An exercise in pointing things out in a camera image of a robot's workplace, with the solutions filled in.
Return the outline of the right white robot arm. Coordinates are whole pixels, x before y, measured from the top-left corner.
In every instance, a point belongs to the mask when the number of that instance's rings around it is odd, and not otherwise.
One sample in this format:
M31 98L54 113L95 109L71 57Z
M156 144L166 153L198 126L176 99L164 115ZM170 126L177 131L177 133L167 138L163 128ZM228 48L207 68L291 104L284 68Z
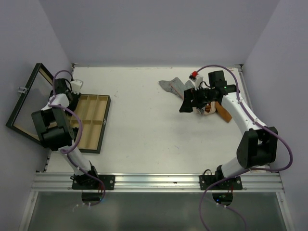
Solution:
M193 109L202 109L206 104L216 102L231 115L238 126L243 136L236 150L236 157L218 166L215 172L215 185L225 189L231 184L231 176L275 161L278 131L275 127L267 127L263 122L257 125L257 119L247 108L237 85L229 85L223 71L211 72L208 78L209 86L203 88L203 77L197 72L190 75L195 86L184 91L179 112L191 113Z

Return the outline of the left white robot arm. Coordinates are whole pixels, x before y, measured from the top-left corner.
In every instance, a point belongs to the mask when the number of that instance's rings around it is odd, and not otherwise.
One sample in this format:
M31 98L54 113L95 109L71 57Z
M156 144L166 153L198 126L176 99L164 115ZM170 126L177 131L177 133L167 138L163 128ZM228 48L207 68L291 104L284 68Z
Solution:
M46 106L31 114L43 147L59 152L74 171L73 180L89 189L99 186L100 177L78 149L83 132L80 118L74 113L81 96L81 80L54 79Z

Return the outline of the grey striped underwear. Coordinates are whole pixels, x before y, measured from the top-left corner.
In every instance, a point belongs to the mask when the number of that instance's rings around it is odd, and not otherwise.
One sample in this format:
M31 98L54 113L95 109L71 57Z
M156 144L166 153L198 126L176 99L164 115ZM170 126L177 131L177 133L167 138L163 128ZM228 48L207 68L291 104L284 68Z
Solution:
M182 100L184 99L184 91L190 88L194 88L194 84L190 80L188 80L186 83L183 83L178 77L170 81L160 80L158 84L164 91L172 93Z

